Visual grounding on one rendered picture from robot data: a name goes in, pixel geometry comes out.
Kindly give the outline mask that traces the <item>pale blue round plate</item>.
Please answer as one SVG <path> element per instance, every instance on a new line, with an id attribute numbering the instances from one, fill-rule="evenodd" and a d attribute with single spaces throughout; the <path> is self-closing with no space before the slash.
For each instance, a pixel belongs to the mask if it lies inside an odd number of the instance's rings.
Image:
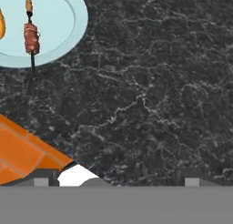
<path id="1" fill-rule="evenodd" d="M 40 50 L 35 56 L 38 66 L 67 54 L 83 38 L 88 12 L 84 0 L 32 0 L 31 18 L 39 32 Z M 0 39 L 0 66 L 27 68 L 30 55 L 25 51 L 24 24 L 29 20 L 25 0 L 0 0 L 5 18 L 5 36 Z"/>

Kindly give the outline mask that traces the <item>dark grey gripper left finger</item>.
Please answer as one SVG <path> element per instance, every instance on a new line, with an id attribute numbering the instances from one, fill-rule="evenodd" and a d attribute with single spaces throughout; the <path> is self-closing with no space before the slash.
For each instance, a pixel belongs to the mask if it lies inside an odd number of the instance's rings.
<path id="1" fill-rule="evenodd" d="M 51 168 L 36 169 L 24 178 L 7 182 L 4 186 L 17 187 L 58 187 L 59 171 Z"/>

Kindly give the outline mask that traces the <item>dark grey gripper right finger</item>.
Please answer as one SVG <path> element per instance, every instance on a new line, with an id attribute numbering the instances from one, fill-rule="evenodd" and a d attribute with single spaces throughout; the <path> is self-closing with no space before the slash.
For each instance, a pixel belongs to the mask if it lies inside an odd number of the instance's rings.
<path id="1" fill-rule="evenodd" d="M 233 187 L 233 181 L 223 181 L 205 174 L 200 168 L 177 171 L 177 185 L 184 187 Z"/>

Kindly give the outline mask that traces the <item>golden brown baguette bread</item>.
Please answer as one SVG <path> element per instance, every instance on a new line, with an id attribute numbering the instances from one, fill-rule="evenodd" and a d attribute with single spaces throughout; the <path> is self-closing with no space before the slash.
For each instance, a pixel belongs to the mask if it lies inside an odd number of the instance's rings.
<path id="1" fill-rule="evenodd" d="M 0 8 L 0 40 L 5 36 L 5 18 Z"/>

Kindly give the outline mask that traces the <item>kebab skewer with meat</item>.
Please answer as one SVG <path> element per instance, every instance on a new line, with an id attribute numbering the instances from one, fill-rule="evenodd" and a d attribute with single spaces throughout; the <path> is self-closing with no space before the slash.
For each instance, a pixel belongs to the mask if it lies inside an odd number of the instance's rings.
<path id="1" fill-rule="evenodd" d="M 39 54 L 40 43 L 37 26 L 32 22 L 33 2 L 25 0 L 25 11 L 28 21 L 24 24 L 25 51 L 30 55 L 31 71 L 35 72 L 35 56 Z"/>

